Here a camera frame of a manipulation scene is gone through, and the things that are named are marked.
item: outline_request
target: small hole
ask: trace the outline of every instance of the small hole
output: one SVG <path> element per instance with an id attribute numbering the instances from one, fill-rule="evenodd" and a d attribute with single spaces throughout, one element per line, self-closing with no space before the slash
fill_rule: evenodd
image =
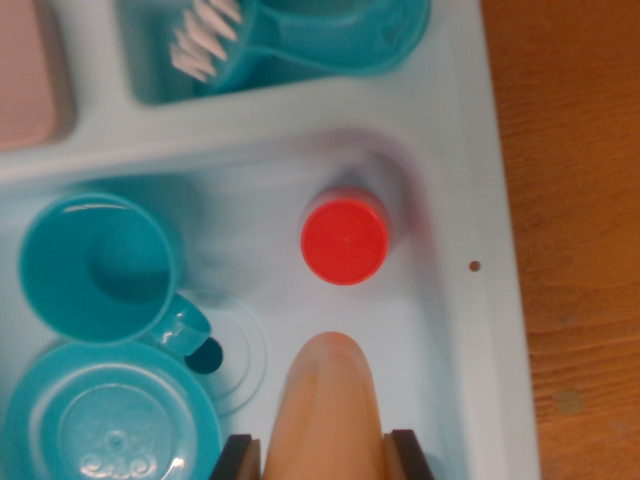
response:
<path id="1" fill-rule="evenodd" d="M 196 373 L 213 373 L 222 365 L 222 347 L 213 338 L 207 338 L 205 342 L 191 355 L 184 357 L 184 361 L 191 370 Z"/>

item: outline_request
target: light blue plastic tray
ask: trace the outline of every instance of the light blue plastic tray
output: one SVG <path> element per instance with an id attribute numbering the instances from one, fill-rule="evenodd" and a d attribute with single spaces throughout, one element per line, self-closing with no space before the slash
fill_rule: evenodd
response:
<path id="1" fill-rule="evenodd" d="M 60 144 L 0 155 L 2 416 L 57 340 L 20 292 L 25 230 L 55 198 L 105 188 L 177 219 L 192 266 L 184 293 L 225 349 L 201 378 L 224 434 L 250 432 L 266 448 L 295 354 L 339 330 L 369 358 L 383 429 L 413 428 L 438 480 L 540 478 L 478 3 L 434 1 L 426 36 L 392 73 L 285 75 L 197 99 L 161 94 L 150 39 L 121 22 L 121 3 L 54 3 L 78 124 Z M 342 288 L 307 269 L 297 236 L 307 202 L 347 172 L 387 202 L 399 236 L 371 280 Z M 138 178 L 104 180 L 127 175 Z"/>

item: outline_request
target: wooden table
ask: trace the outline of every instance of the wooden table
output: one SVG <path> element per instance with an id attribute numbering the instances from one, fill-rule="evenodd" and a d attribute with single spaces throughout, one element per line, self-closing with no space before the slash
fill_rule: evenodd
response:
<path id="1" fill-rule="evenodd" d="M 638 480 L 640 2 L 483 9 L 543 476 Z"/>

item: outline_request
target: red cap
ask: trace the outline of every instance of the red cap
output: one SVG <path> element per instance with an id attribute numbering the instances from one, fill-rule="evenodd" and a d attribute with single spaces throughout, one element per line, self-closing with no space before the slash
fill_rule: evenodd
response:
<path id="1" fill-rule="evenodd" d="M 331 199 L 322 202 L 327 195 Z M 373 195 L 356 189 L 327 192 L 318 200 L 320 205 L 302 229 L 302 255 L 307 265 L 335 285 L 363 282 L 380 268 L 389 250 L 386 209 Z"/>

